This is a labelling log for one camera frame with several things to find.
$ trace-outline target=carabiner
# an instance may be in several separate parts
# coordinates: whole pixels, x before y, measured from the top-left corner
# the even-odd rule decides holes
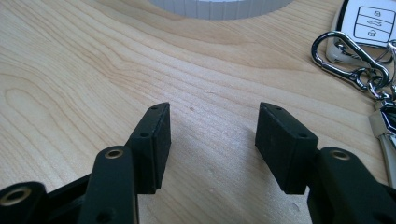
[[[369,68],[359,68],[353,71],[344,71],[340,68],[335,67],[332,64],[325,63],[320,56],[318,55],[318,46],[319,44],[329,38],[329,37],[337,37],[343,40],[352,50],[356,52],[356,54],[361,58],[362,61],[368,63],[370,65]],[[358,44],[355,43],[349,36],[346,34],[339,32],[339,31],[330,31],[318,37],[314,43],[312,44],[311,48],[312,58],[314,59],[315,64],[321,67],[323,70],[336,75],[338,77],[344,78],[348,81],[353,82],[357,85],[361,90],[368,91],[369,87],[368,84],[364,84],[361,81],[361,74],[367,72],[367,70],[377,70],[381,73],[381,79],[376,83],[375,88],[377,90],[387,86],[389,84],[389,72],[388,70],[376,62],[370,55],[368,55]]]

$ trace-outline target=key fob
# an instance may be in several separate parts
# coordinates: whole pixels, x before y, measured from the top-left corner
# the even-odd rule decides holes
[[[388,42],[396,39],[395,18],[394,0],[345,0],[335,14],[332,30],[347,34],[372,58],[377,59],[386,52]],[[367,64],[338,38],[329,39],[326,57],[332,63],[367,67]],[[390,63],[391,60],[391,55],[388,54],[380,62]]]

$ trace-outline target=white tape roll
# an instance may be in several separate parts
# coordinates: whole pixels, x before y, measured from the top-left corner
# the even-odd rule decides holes
[[[149,0],[177,15],[207,19],[236,20],[277,10],[292,0]]]

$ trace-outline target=light wood tabletop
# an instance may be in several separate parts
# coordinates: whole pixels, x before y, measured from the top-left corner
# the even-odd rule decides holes
[[[356,154],[388,184],[372,98],[310,56],[342,0],[294,0],[260,17],[205,21],[148,0],[0,3],[0,188],[52,191],[123,145],[151,105],[171,105],[172,146],[142,223],[309,223],[254,146],[260,102]]]

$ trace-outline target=wood grain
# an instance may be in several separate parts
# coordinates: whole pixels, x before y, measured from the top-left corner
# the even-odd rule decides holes
[[[147,108],[171,104],[171,152],[142,223],[309,223],[254,147],[260,102],[286,108],[387,183],[373,101],[310,58],[341,0],[294,0],[268,15],[204,21],[146,0],[0,3],[0,188],[48,191],[123,145]]]

